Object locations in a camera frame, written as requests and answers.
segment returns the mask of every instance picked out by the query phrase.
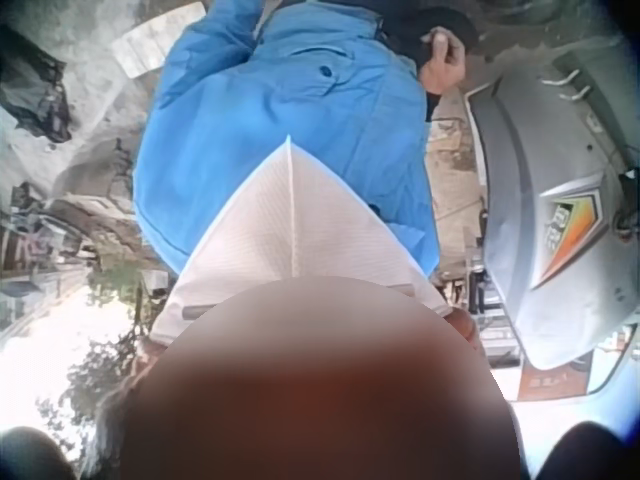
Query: blue jacket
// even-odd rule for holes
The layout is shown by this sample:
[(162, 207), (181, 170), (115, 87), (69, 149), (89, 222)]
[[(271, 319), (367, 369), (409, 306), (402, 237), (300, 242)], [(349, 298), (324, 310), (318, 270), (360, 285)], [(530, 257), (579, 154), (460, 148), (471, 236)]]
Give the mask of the blue jacket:
[(319, 2), (253, 32), (264, 0), (216, 0), (167, 58), (137, 159), (143, 233), (176, 272), (238, 186), (291, 135), (379, 212), (430, 274), (439, 260), (415, 64), (378, 19)]

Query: white face mask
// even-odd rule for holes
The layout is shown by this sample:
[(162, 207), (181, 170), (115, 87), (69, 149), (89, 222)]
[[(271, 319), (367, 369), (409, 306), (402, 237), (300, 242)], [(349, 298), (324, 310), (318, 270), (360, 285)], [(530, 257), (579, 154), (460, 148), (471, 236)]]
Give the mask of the white face mask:
[(212, 306), (265, 283), (338, 276), (391, 287), (446, 315), (446, 303), (388, 227), (290, 139), (229, 199), (156, 320), (170, 344)]

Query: logo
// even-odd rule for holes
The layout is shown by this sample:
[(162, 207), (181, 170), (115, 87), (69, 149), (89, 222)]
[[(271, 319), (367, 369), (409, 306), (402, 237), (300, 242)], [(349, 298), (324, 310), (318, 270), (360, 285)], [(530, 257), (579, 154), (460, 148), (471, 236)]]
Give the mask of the logo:
[(549, 222), (544, 230), (544, 270), (540, 286), (558, 273), (602, 225), (602, 204), (597, 190), (549, 202)]

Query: scooter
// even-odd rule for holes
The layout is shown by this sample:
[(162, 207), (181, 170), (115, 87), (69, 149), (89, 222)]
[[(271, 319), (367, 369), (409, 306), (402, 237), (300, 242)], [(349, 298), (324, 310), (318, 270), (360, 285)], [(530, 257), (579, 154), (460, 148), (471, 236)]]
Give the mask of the scooter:
[(506, 318), (541, 370), (640, 322), (633, 65), (619, 46), (574, 50), (465, 96), (486, 190), (468, 308), (481, 329)]

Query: sky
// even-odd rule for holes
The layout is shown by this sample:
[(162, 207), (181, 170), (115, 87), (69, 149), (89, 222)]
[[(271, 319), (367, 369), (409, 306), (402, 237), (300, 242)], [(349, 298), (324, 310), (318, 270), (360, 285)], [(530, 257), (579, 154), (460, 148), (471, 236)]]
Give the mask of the sky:
[[(68, 386), (67, 371), (82, 361), (89, 340), (115, 340), (128, 330), (127, 306), (117, 301), (99, 307), (87, 306), (88, 287), (82, 288), (49, 315), (36, 320), (28, 333), (10, 339), (0, 351), (0, 432), (15, 426), (46, 431), (36, 409), (36, 400), (57, 401)], [(593, 376), (609, 370), (611, 357)], [(506, 398), (515, 398), (519, 370), (494, 372)], [(579, 422), (592, 420), (618, 435), (628, 434), (640, 412), (640, 364), (630, 360), (597, 395), (554, 402), (515, 403), (531, 470), (541, 467), (561, 436)]]

